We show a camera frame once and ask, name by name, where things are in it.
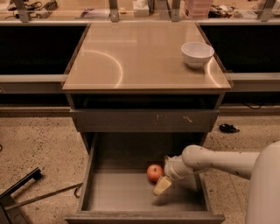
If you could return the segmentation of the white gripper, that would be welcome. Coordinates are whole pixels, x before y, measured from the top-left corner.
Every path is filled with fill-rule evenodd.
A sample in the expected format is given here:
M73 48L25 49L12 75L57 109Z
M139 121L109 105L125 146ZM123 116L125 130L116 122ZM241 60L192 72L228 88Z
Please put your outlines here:
M155 196L166 191L172 185L172 181L181 180L193 174L193 169L184 163L181 156L164 156L164 174L167 177L161 176L153 190Z

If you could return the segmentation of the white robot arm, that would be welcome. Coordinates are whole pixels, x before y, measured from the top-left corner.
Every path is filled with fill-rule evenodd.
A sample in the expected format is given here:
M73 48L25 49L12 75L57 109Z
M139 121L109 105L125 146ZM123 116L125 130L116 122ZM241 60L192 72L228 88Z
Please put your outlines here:
M280 142L260 152L213 151L198 145L164 162L164 175L153 193L160 195L172 183L208 168L250 181L245 224L280 224Z

